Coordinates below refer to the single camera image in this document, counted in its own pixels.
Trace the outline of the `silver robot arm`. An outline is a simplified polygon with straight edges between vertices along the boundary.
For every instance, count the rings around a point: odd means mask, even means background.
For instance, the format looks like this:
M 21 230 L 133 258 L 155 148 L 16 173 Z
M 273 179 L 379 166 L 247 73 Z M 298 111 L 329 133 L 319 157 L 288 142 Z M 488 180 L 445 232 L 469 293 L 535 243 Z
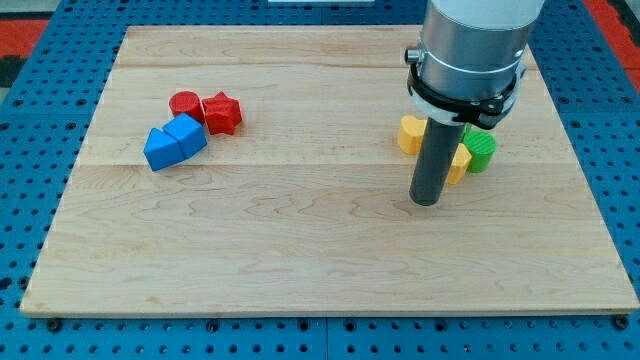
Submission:
M 405 51 L 407 89 L 427 117 L 409 195 L 438 202 L 466 125 L 493 129 L 511 111 L 525 47 L 544 0 L 430 0 Z

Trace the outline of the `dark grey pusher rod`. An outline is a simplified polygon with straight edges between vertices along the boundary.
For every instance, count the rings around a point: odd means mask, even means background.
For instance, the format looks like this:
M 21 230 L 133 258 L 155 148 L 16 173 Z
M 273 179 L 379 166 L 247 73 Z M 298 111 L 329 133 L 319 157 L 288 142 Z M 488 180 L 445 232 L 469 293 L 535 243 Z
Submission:
M 464 125 L 427 121 L 409 190 L 414 203 L 431 206 L 438 202 L 463 131 Z

